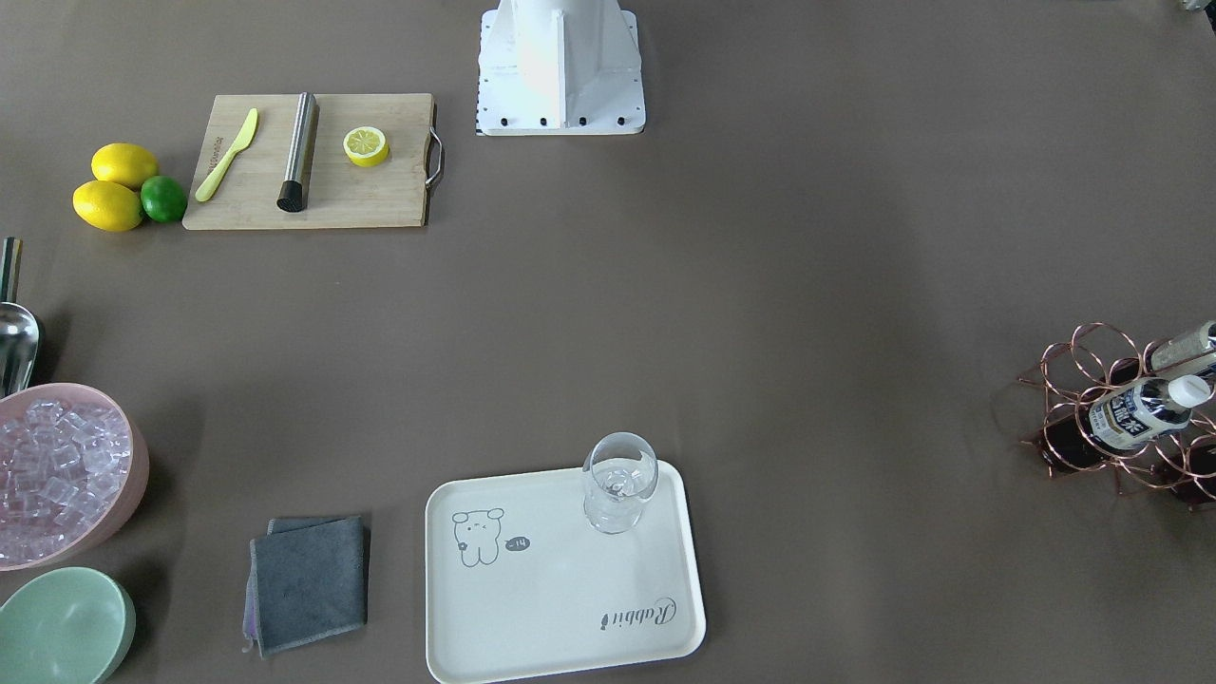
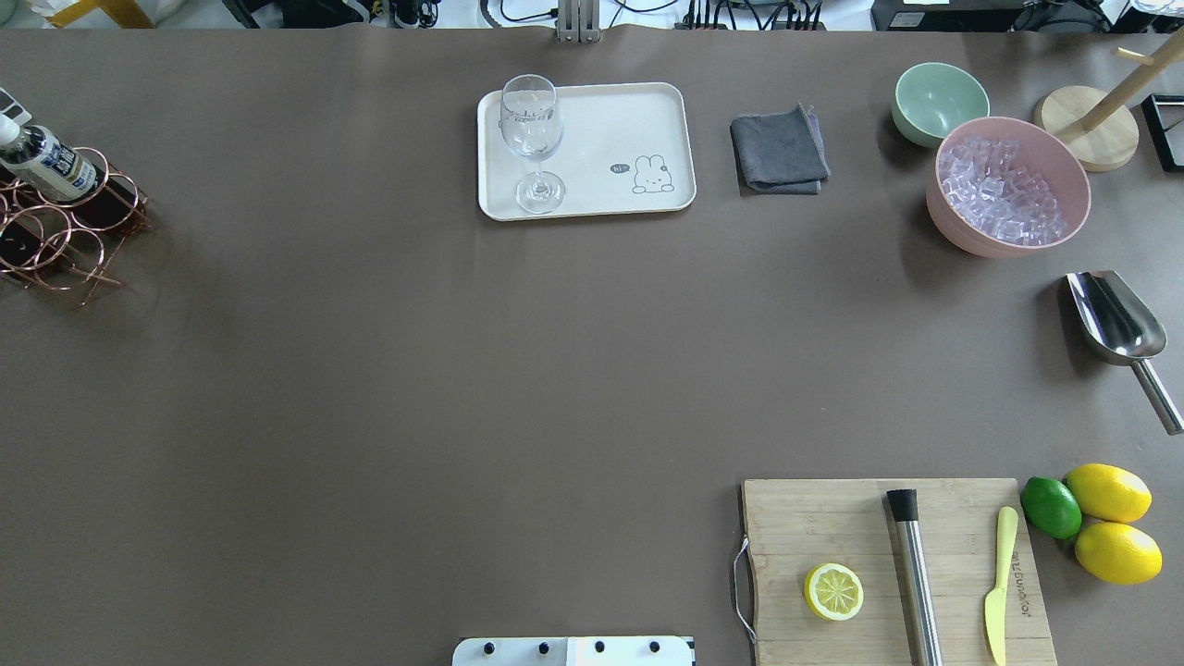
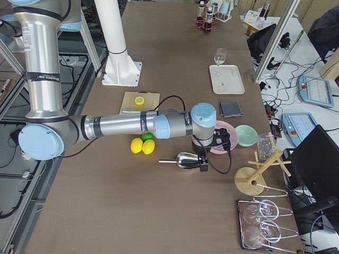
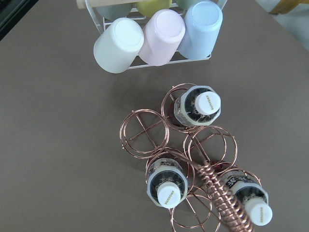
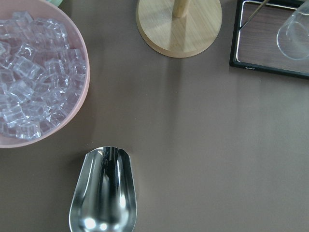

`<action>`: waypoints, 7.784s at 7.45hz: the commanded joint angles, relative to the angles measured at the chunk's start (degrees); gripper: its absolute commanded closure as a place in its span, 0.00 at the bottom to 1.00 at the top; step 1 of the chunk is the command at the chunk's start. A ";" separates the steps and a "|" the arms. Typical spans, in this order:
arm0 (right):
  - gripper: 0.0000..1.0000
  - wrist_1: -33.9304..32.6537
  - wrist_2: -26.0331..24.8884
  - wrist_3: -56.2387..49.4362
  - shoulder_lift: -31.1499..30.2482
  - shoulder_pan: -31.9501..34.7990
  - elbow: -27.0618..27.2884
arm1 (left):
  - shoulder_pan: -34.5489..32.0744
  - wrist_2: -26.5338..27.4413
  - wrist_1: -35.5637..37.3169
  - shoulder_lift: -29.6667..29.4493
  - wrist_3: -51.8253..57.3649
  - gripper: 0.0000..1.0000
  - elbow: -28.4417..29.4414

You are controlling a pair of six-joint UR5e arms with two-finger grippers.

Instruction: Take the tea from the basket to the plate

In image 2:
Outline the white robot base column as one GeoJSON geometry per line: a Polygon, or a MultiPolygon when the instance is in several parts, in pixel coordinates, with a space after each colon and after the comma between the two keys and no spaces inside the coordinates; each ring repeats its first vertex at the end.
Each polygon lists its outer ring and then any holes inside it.
{"type": "Polygon", "coordinates": [[[677,635],[470,638],[452,665],[695,665],[694,639],[677,635]]]}

